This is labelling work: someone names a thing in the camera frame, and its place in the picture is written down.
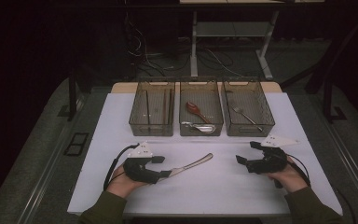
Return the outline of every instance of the olive jacket sleeve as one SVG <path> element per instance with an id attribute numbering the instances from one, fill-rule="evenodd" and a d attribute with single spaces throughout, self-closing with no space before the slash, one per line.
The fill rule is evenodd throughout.
<path id="1" fill-rule="evenodd" d="M 126 203 L 127 200 L 103 191 L 97 203 L 82 213 L 78 223 L 122 224 Z"/>
<path id="2" fill-rule="evenodd" d="M 341 224 L 342 216 L 322 204 L 311 188 L 304 188 L 285 196 L 293 224 Z M 78 223 L 118 224 L 127 201 L 109 192 L 102 192 L 97 203 L 83 212 Z"/>
<path id="3" fill-rule="evenodd" d="M 344 223 L 342 216 L 322 204 L 311 188 L 304 188 L 285 196 L 293 224 Z"/>

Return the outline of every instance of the black device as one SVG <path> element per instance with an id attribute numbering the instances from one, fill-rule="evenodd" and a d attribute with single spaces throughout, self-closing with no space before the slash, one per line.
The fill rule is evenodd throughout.
<path id="1" fill-rule="evenodd" d="M 125 147 L 113 160 L 112 165 L 110 166 L 109 171 L 106 174 L 105 181 L 103 182 L 103 190 L 106 190 L 110 181 L 116 178 L 115 176 L 112 176 L 112 174 L 115 171 L 117 162 L 120 159 L 121 155 L 128 149 L 134 149 L 138 146 L 140 146 L 139 143 L 137 145 Z M 151 156 L 147 158 L 127 158 L 124 161 L 123 168 L 124 172 L 126 173 L 126 176 L 128 176 L 133 181 L 144 182 L 147 184 L 156 184 L 160 178 L 168 177 L 172 171 L 156 172 L 146 169 L 145 166 L 150 161 L 152 163 L 163 163 L 164 160 L 165 158 L 162 156 Z"/>
<path id="2" fill-rule="evenodd" d="M 148 162 L 163 163 L 164 157 L 155 156 L 152 158 L 128 158 L 124 161 L 123 168 L 128 176 L 133 181 L 144 182 L 148 184 L 156 184 L 160 178 L 168 177 L 171 171 L 156 172 L 146 169 Z"/>
<path id="3" fill-rule="evenodd" d="M 262 160 L 248 161 L 244 157 L 236 156 L 237 163 L 245 165 L 249 173 L 256 173 L 258 175 L 276 173 L 282 171 L 289 164 L 300 173 L 307 185 L 310 186 L 310 179 L 295 163 L 287 160 L 287 154 L 282 149 L 279 147 L 262 147 L 258 142 L 251 142 L 250 145 L 252 148 L 262 150 L 264 157 Z M 274 182 L 275 187 L 278 189 L 282 188 L 282 184 L 279 181 L 274 180 Z"/>

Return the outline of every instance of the cable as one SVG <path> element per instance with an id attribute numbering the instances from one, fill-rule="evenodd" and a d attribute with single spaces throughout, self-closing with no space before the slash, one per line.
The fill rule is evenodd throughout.
<path id="1" fill-rule="evenodd" d="M 146 66 L 146 67 L 150 67 L 150 68 L 153 68 L 154 70 L 158 71 L 163 77 L 165 77 L 165 74 L 163 71 L 160 71 L 157 67 L 155 66 L 152 66 L 150 64 L 147 64 L 147 63 L 142 63 L 140 65 L 143 65 L 143 66 Z"/>
<path id="2" fill-rule="evenodd" d="M 287 156 L 295 159 L 296 161 L 298 161 L 299 163 L 301 163 L 301 165 L 304 167 L 304 170 L 305 170 L 305 173 L 307 174 L 307 178 L 310 179 L 310 174 L 308 173 L 308 170 L 307 170 L 307 167 L 305 167 L 304 163 L 302 163 L 301 160 L 299 160 L 298 158 L 292 156 L 292 155 L 289 155 L 289 154 L 286 154 Z"/>
<path id="3" fill-rule="evenodd" d="M 123 153 L 125 151 L 127 151 L 130 148 L 136 148 L 139 146 L 139 143 L 137 145 L 131 145 L 128 147 L 125 147 L 123 150 L 121 150 L 120 153 L 118 153 L 117 157 L 113 160 L 112 165 L 109 168 L 109 171 L 106 174 L 106 178 L 105 181 L 103 182 L 103 190 L 106 190 L 107 187 L 109 186 L 110 182 L 112 181 L 110 178 L 112 177 L 113 172 L 115 171 L 116 165 L 118 163 L 118 160 L 120 159 L 121 155 L 123 155 Z"/>
<path id="4" fill-rule="evenodd" d="M 286 162 L 287 164 L 289 164 L 290 166 L 292 166 L 293 169 L 295 169 L 295 170 L 300 174 L 301 178 L 303 178 L 303 180 L 304 180 L 304 181 L 307 183 L 307 185 L 310 187 L 310 176 L 309 176 L 309 174 L 308 174 L 307 168 L 305 167 L 304 163 L 302 163 L 299 159 L 297 159 L 296 157 L 293 157 L 295 160 L 299 161 L 299 162 L 302 164 L 302 166 L 303 166 L 304 169 L 306 170 L 306 173 L 307 173 L 307 174 L 304 174 L 304 172 L 297 166 L 297 164 L 296 164 L 295 162 L 290 162 L 290 161 L 288 161 L 287 159 L 284 159 L 284 158 L 282 158 L 282 157 L 280 157 L 280 156 L 278 156 L 278 155 L 276 155 L 276 154 L 274 154 L 274 153 L 269 153 L 269 155 L 272 156 L 272 157 L 275 157 L 275 158 L 277 158 L 277 159 L 279 159 L 279 160 L 281 160 L 281 161 L 284 161 L 284 162 Z"/>
<path id="5" fill-rule="evenodd" d="M 152 74 L 151 74 L 151 73 L 149 73 L 149 72 L 147 72 L 145 69 L 140 68 L 139 66 L 138 66 L 137 68 L 138 68 L 139 70 L 141 70 L 141 71 L 143 71 L 143 72 L 147 73 L 150 77 L 153 77 L 153 76 L 152 76 Z"/>
<path id="6" fill-rule="evenodd" d="M 117 176 L 113 177 L 113 178 L 110 180 L 110 182 L 112 182 L 112 180 L 118 178 L 119 176 L 124 175 L 125 173 L 126 173 L 126 172 L 122 172 L 122 173 L 118 174 Z"/>
<path id="7" fill-rule="evenodd" d="M 215 57 L 215 59 L 223 66 L 223 68 L 225 68 L 226 70 L 228 70 L 228 72 L 230 72 L 230 73 L 232 73 L 232 74 L 235 74 L 235 75 L 237 75 L 237 76 L 243 77 L 243 75 L 241 75 L 241 74 L 239 74 L 239 73 L 236 73 L 236 72 L 234 72 L 234 71 L 228 69 L 228 68 L 219 60 L 219 58 L 217 58 L 217 56 L 216 56 L 211 50 L 209 50 L 209 49 L 206 49 L 206 50 L 208 50 L 209 52 L 211 52 L 211 54 Z"/>
<path id="8" fill-rule="evenodd" d="M 210 63 L 215 63 L 215 64 L 219 64 L 219 65 L 222 65 L 222 63 L 223 63 L 224 66 L 231 66 L 231 65 L 234 64 L 234 60 L 233 60 L 230 56 L 228 56 L 226 53 L 224 53 L 224 52 L 222 52 L 222 51 L 219 51 L 219 53 L 221 53 L 221 54 L 223 54 L 224 56 L 226 56 L 226 57 L 230 60 L 230 62 L 229 62 L 229 63 L 223 63 L 221 60 L 219 60 L 220 62 L 219 62 L 219 61 L 216 62 L 216 60 L 210 60 L 210 59 L 208 59 L 208 58 L 202 56 L 201 54 L 198 54 L 198 56 L 200 56 L 201 58 L 204 58 L 205 60 L 207 60 L 207 61 L 210 62 Z"/>
<path id="9" fill-rule="evenodd" d="M 161 68 L 161 69 L 164 70 L 164 71 L 169 71 L 169 72 L 171 72 L 171 71 L 179 71 L 179 70 L 185 68 L 186 65 L 187 65 L 187 63 L 188 63 L 188 60 L 189 60 L 189 59 L 190 59 L 190 55 L 188 55 L 188 56 L 186 57 L 185 63 L 184 63 L 183 65 L 181 65 L 180 67 L 178 67 L 178 68 L 174 68 L 173 66 L 163 68 L 161 65 L 159 65 L 159 64 L 157 64 L 157 63 L 153 63 L 153 62 L 151 62 L 151 63 L 152 63 L 152 64 L 155 64 L 156 66 L 158 66 L 159 68 Z"/>
<path id="10" fill-rule="evenodd" d="M 354 211 L 353 211 L 353 208 L 350 204 L 350 202 L 348 201 L 348 199 L 344 196 L 344 194 L 339 190 L 337 189 L 336 187 L 332 186 L 333 187 L 333 190 L 338 193 L 342 199 L 344 200 L 344 202 L 347 204 L 348 208 L 350 209 L 350 212 L 351 212 L 351 217 L 352 217 L 352 223 L 353 224 L 356 224 L 356 216 L 354 215 Z"/>
<path id="11" fill-rule="evenodd" d="M 204 56 L 202 56 L 201 54 L 197 54 L 197 60 L 200 61 L 205 67 L 215 70 L 215 71 L 220 71 L 223 70 L 224 68 L 222 66 L 219 66 L 217 68 L 215 67 L 211 67 L 210 65 L 208 65 L 204 60 L 207 60 Z"/>

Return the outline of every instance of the person's left hand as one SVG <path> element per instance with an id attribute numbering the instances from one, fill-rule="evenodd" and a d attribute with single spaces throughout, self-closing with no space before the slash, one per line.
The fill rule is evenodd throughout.
<path id="1" fill-rule="evenodd" d="M 133 181 L 126 176 L 123 165 L 120 165 L 112 175 L 112 181 L 106 191 L 116 194 L 121 198 L 127 198 L 135 189 L 147 185 L 144 182 Z"/>

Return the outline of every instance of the plastic container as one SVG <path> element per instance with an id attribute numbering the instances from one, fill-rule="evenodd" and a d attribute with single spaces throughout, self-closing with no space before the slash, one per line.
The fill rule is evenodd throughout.
<path id="1" fill-rule="evenodd" d="M 201 115 L 188 110 L 187 104 L 190 103 L 199 109 Z M 179 123 L 182 136 L 220 135 L 224 119 L 215 77 L 181 78 Z"/>
<path id="2" fill-rule="evenodd" d="M 140 79 L 129 124 L 134 136 L 173 136 L 174 77 Z"/>
<path id="3" fill-rule="evenodd" d="M 228 136 L 265 137 L 275 125 L 257 77 L 224 77 L 222 101 Z"/>

